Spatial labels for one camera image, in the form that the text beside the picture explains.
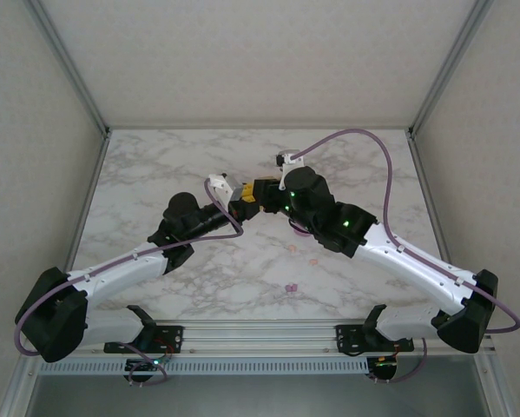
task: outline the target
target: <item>purple cable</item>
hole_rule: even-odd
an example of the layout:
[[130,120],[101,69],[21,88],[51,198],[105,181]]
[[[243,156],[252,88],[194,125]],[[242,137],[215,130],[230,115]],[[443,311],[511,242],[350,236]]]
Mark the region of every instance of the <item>purple cable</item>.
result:
[[[377,143],[377,145],[379,145],[379,147],[383,151],[383,154],[385,155],[385,159],[387,161],[387,185],[385,188],[385,199],[383,201],[383,226],[385,228],[385,232],[387,233],[387,237],[389,238],[389,240],[398,248],[399,246],[401,246],[401,243],[395,238],[394,234],[391,232],[391,227],[389,226],[389,200],[391,199],[392,161],[391,161],[391,155],[389,155],[389,151],[387,150],[387,147],[381,141],[381,139],[379,139],[377,136],[375,136],[372,132],[370,132],[368,130],[345,129],[345,130],[341,130],[339,132],[335,132],[335,133],[329,135],[328,137],[321,139],[320,141],[316,142],[314,145],[310,146],[309,148],[306,148],[306,149],[300,151],[298,154],[293,155],[291,157],[291,159],[294,160],[294,159],[300,158],[301,156],[304,156],[305,154],[312,152],[314,149],[318,148],[319,146],[323,145],[324,143],[329,142],[330,140],[334,139],[335,137],[347,135],[349,133],[359,133],[361,135],[370,137],[373,141],[375,141]],[[451,278],[453,281],[457,280],[456,275],[447,271],[446,269],[439,267],[438,265],[435,265],[431,261],[427,261],[424,257],[418,255],[416,252],[412,251],[411,249],[405,248],[404,251],[410,257],[416,259],[417,261],[422,262],[425,266],[436,270],[440,274],[445,275],[447,278]],[[514,324],[512,326],[510,326],[509,328],[492,328],[490,330],[487,330],[485,333],[487,333],[487,334],[510,333],[510,332],[514,332],[515,330],[518,330],[520,328],[520,318],[502,301],[499,301],[494,296],[487,294],[481,288],[478,288],[475,285],[470,284],[469,282],[463,281],[462,285],[464,285],[465,287],[471,289],[472,291],[475,291],[476,293],[482,295],[485,299],[491,301],[497,307],[501,308],[514,321]]]
[[427,343],[425,342],[424,338],[422,338],[422,343],[424,344],[424,356],[422,356],[421,362],[419,362],[419,364],[408,374],[399,376],[398,378],[393,378],[392,380],[380,380],[378,378],[370,376],[370,380],[374,381],[376,384],[379,384],[380,381],[383,381],[385,384],[396,384],[397,382],[404,382],[406,380],[409,380],[412,376],[416,375],[419,371],[421,371],[422,368],[425,366],[425,363],[427,362]]
[[[217,200],[215,200],[215,197],[213,196],[211,191],[209,191],[208,185],[209,185],[209,179],[204,181],[204,189],[206,190],[207,196],[215,204],[215,207],[217,207],[219,209],[219,211],[223,215],[225,215],[225,217],[231,222],[231,224],[233,225],[233,227],[234,227],[234,229],[236,231],[235,234],[233,234],[233,235],[218,235],[218,236],[196,237],[195,239],[190,239],[190,240],[183,241],[183,242],[171,243],[169,245],[160,246],[159,248],[151,248],[151,249],[142,250],[141,252],[138,252],[136,255],[144,256],[144,255],[148,255],[148,254],[153,254],[154,252],[159,252],[159,251],[166,250],[166,249],[177,248],[179,246],[188,245],[190,243],[204,242],[204,241],[215,241],[215,240],[218,240],[218,239],[232,239],[234,237],[239,237],[239,236],[244,235],[244,229],[242,228],[242,226],[223,208],[223,206],[221,206],[219,204],[219,202]],[[112,268],[116,267],[117,265],[121,265],[124,262],[132,261],[133,259],[134,259],[134,257],[132,255],[130,255],[130,256],[125,256],[124,258],[118,259],[116,261],[112,261],[111,263],[103,265],[102,267],[100,267],[100,268],[90,272],[89,276],[90,277],[94,277],[94,276],[100,274],[101,272],[107,271],[108,269],[112,269]],[[38,356],[39,355],[39,353],[37,351],[26,349],[23,346],[23,344],[22,344],[22,342],[20,340],[20,334],[21,334],[21,331],[23,329],[24,323],[28,320],[30,315],[32,313],[34,313],[34,311],[36,311],[36,309],[38,307],[40,307],[42,304],[44,304],[52,295],[55,295],[59,291],[65,289],[67,287],[70,287],[71,285],[75,285],[78,282],[81,282],[81,281],[84,281],[84,280],[85,280],[84,276],[79,276],[78,278],[75,278],[73,280],[64,282],[61,285],[58,285],[57,287],[53,288],[48,293],[44,294],[41,298],[39,298],[34,304],[32,304],[24,312],[23,316],[20,318],[20,320],[16,324],[15,333],[13,335],[13,339],[14,339],[14,342],[15,342],[15,347],[21,354],[24,354],[26,356]]]
[[134,366],[130,369],[130,372],[128,372],[128,382],[130,383],[130,385],[132,385],[134,382],[132,381],[132,374],[138,367],[142,366],[146,362],[149,363],[151,366],[158,368],[163,374],[163,378],[158,381],[140,382],[140,387],[151,387],[152,385],[159,385],[167,380],[167,371],[165,371],[165,368],[162,365],[155,364],[152,358],[144,354],[141,350],[137,349],[136,347],[129,345],[128,343],[119,342],[119,344],[124,346],[126,349],[132,350],[135,354],[138,354],[143,359],[143,361],[134,364]]

